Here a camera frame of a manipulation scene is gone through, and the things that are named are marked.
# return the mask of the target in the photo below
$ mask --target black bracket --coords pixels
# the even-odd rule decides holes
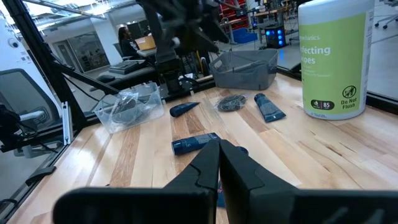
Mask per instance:
[[[55,166],[50,166],[50,167],[46,167],[43,169],[38,169],[37,171],[35,171],[26,181],[25,184],[28,186],[31,186],[32,184],[34,184],[35,182],[38,182],[40,180],[43,179],[43,177],[45,177],[46,175],[50,175],[52,173],[54,173],[54,171],[57,169],[57,167]]]

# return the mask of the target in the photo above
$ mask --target ceiling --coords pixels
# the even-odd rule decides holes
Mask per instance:
[[[112,11],[115,8],[120,8],[135,4],[135,0],[46,0],[47,2],[52,2],[61,6],[70,7],[73,9],[78,9],[79,11],[84,11],[90,14],[102,15],[105,12]],[[36,26],[39,30],[45,30],[49,27],[54,27],[57,24],[65,24],[69,21],[75,21],[77,19],[85,18],[82,15],[74,14],[67,11],[61,11],[59,9],[53,9],[47,6],[40,6],[38,4],[32,4],[25,2],[29,14],[32,16]],[[6,17],[8,23],[13,26],[15,31],[18,33],[19,30],[15,26],[14,21],[7,12],[3,3],[0,2],[0,11]]]

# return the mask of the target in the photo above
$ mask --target plastic container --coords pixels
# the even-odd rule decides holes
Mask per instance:
[[[123,92],[137,96],[134,99],[135,103],[125,104],[115,113],[114,105],[120,99],[120,95],[118,97],[107,95],[94,109],[95,114],[110,134],[159,118],[164,114],[156,83],[136,85]]]
[[[216,86],[265,90],[276,77],[278,50],[226,52],[209,64]]]
[[[365,110],[373,14],[373,0],[314,0],[298,8],[310,116],[348,119]]]

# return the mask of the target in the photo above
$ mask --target green label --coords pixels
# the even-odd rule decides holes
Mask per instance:
[[[321,114],[359,109],[365,23],[363,13],[299,26],[305,108]]]

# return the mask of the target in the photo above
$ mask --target white lid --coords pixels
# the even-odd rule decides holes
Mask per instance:
[[[313,0],[298,7],[300,25],[334,21],[374,8],[374,0]]]

